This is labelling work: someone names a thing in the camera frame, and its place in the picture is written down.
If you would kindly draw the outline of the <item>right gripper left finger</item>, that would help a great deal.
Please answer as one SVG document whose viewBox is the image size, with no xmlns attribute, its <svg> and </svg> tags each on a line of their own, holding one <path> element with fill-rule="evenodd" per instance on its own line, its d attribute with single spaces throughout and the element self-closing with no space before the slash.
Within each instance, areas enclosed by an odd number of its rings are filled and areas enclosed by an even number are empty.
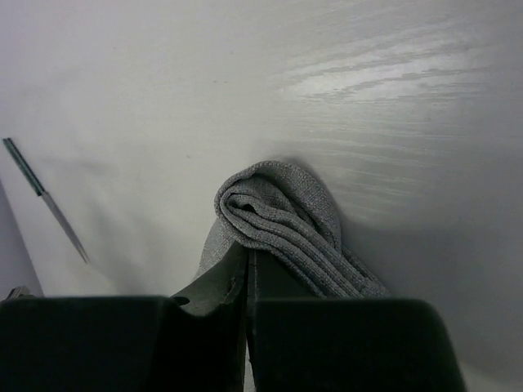
<svg viewBox="0 0 523 392">
<path fill-rule="evenodd" d="M 9 299 L 4 391 L 241 391 L 248 253 L 174 296 Z"/>
</svg>

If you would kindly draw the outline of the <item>grey cloth napkin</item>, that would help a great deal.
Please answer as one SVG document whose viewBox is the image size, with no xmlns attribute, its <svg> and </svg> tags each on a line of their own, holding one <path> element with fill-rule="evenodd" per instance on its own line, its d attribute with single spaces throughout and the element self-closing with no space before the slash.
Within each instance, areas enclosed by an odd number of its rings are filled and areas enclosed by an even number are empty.
<svg viewBox="0 0 523 392">
<path fill-rule="evenodd" d="M 342 244 L 325 187 L 302 168 L 263 161 L 226 180 L 214 198 L 217 218 L 203 245 L 198 276 L 234 243 L 269 252 L 319 297 L 378 298 L 391 293 Z"/>
</svg>

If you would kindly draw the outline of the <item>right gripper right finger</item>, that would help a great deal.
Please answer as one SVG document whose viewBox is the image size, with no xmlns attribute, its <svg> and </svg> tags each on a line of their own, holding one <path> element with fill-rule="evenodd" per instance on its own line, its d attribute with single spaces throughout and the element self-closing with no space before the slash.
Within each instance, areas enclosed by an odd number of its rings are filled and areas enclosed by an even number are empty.
<svg viewBox="0 0 523 392">
<path fill-rule="evenodd" d="M 320 299 L 266 252 L 248 267 L 259 391 L 463 391 L 447 329 L 412 299 Z"/>
</svg>

